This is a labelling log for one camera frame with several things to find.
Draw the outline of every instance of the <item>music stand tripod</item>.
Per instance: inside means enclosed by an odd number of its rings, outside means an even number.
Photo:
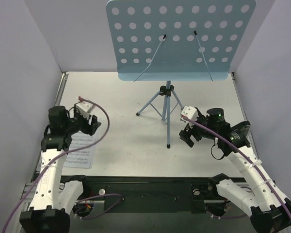
[[[179,100],[178,96],[176,95],[176,92],[174,91],[175,87],[171,85],[171,81],[166,82],[166,86],[161,86],[160,90],[146,103],[137,113],[137,116],[140,116],[141,112],[148,106],[151,105],[154,110],[161,116],[162,121],[164,121],[167,124],[167,148],[170,148],[170,115],[174,111],[174,109],[179,104],[181,109],[183,109],[183,105],[181,101]],[[177,104],[174,106],[173,110],[170,111],[170,97],[171,94],[174,95],[174,97],[177,100]],[[157,96],[164,96],[164,105],[163,105],[163,111],[162,114],[154,107],[152,104],[153,100],[156,99]]]

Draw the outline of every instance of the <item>paper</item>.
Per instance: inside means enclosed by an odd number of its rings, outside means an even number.
[[[80,132],[75,133],[74,135],[72,135],[72,142],[69,150],[87,146],[95,142],[96,139],[96,134],[93,136],[89,136]],[[96,145],[84,150],[69,153],[64,163],[64,167],[91,168],[95,148]]]

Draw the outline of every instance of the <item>perforated panel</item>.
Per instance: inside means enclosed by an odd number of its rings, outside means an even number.
[[[106,11],[119,78],[135,80],[166,34],[139,80],[209,80],[196,30],[212,78],[225,79],[255,6],[255,0],[109,1]]]

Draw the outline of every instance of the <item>round hole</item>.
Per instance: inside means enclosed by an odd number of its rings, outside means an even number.
[[[148,6],[146,6],[146,7],[144,8],[144,13],[145,13],[146,15],[150,14],[150,13],[151,13],[151,8],[148,7]]]
[[[123,41],[124,41],[124,39],[123,39],[123,37],[121,37],[121,36],[118,36],[118,37],[117,37],[117,41],[118,41],[118,42],[123,42]]]
[[[203,35],[202,36],[202,41],[207,41],[208,40],[208,36],[207,35]]]
[[[136,29],[136,24],[135,23],[130,23],[129,24],[130,29]]]
[[[218,47],[214,47],[214,48],[212,49],[212,52],[217,52],[217,51],[219,51],[219,48],[218,48]]]
[[[112,8],[112,14],[114,14],[115,16],[118,15],[118,13],[120,13],[120,11],[115,7],[115,8]]]
[[[167,8],[165,6],[160,7],[160,13],[165,14],[167,12]]]
[[[242,24],[243,24],[243,22],[241,20],[239,20],[235,23],[235,27],[240,28],[242,26]]]
[[[183,7],[182,6],[177,6],[176,7],[176,13],[181,14],[183,12]]]
[[[232,35],[229,39],[230,40],[236,40],[237,39],[237,35]]]
[[[179,37],[178,35],[175,35],[175,36],[173,37],[173,40],[174,40],[174,41],[179,41],[179,40],[180,40],[180,37]]]
[[[233,49],[232,47],[227,47],[227,48],[225,49],[225,51],[226,51],[226,52],[231,52],[232,49]]]
[[[249,8],[250,8],[249,5],[245,5],[241,8],[241,12],[246,13],[249,10]]]
[[[193,35],[190,35],[190,36],[188,36],[188,41],[193,41],[194,40],[194,36]]]
[[[146,42],[150,42],[151,39],[152,39],[152,38],[151,38],[149,35],[147,35],[147,36],[145,37],[145,41],[146,41]]]
[[[212,23],[210,21],[207,21],[205,23],[205,28],[210,28],[212,26]]]
[[[135,13],[135,9],[133,7],[129,7],[127,9],[127,13],[130,14],[130,15],[133,15]]]
[[[180,22],[175,22],[174,27],[175,28],[180,28],[181,27],[181,23]]]
[[[160,35],[159,36],[159,41],[165,41],[166,40],[166,37],[164,39],[163,38],[164,38],[164,36],[163,35]]]
[[[192,7],[192,13],[196,14],[197,12],[199,12],[199,6]]]
[[[225,13],[230,13],[232,10],[233,10],[233,6],[231,6],[231,5],[228,5],[224,8]]]
[[[227,22],[226,21],[222,21],[220,23],[220,28],[225,28],[227,26]]]
[[[220,41],[222,39],[223,39],[223,36],[222,35],[217,35],[216,38],[215,38],[216,41]]]
[[[134,35],[130,39],[131,39],[132,42],[136,42],[138,40],[138,38],[136,36],[134,36]]]
[[[145,23],[145,29],[150,29],[151,28],[151,24],[149,22]]]
[[[114,25],[114,27],[115,27],[116,29],[120,30],[120,29],[122,28],[122,25],[121,25],[120,23],[116,23],[116,24]]]
[[[166,23],[165,22],[160,22],[159,27],[161,29],[164,29],[166,27]]]
[[[210,7],[208,8],[208,12],[209,12],[209,13],[213,13],[213,12],[215,12],[215,6],[214,6],[214,5],[210,6]]]
[[[192,21],[192,22],[189,24],[189,27],[190,27],[190,28],[195,28],[195,27],[196,27],[196,22]]]

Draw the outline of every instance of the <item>robotic arm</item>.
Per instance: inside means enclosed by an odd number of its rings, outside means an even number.
[[[251,223],[258,233],[277,232],[290,226],[291,220],[286,209],[291,215],[291,200],[276,186],[262,167],[261,160],[257,159],[249,149],[250,143],[246,137],[249,133],[250,123],[244,121],[231,127],[225,121],[224,111],[221,108],[209,109],[207,116],[204,116],[197,108],[186,106],[181,115],[181,120],[189,121],[189,123],[184,130],[180,131],[180,139],[190,147],[194,145],[191,136],[197,141],[203,137],[214,140],[215,145],[223,152],[220,159],[227,157],[237,167],[253,191],[253,193],[248,193],[237,186],[227,175],[219,174],[210,178],[208,192],[214,197],[224,197],[242,209],[250,217]],[[252,163],[249,163],[239,151],[215,137],[210,131],[198,127],[194,122],[222,136],[245,154]]]
[[[101,125],[95,115],[91,115],[93,106],[84,101],[73,107],[74,116],[70,118],[69,111],[64,106],[49,109],[49,125],[41,142],[41,172],[48,166],[37,184],[34,198],[29,211],[22,212],[20,223],[26,233],[67,233],[70,227],[69,214],[76,202],[82,197],[90,196],[85,176],[74,176],[65,183],[65,188],[59,195],[61,174],[67,155],[48,163],[64,151],[68,151],[71,136],[78,131],[93,135]]]

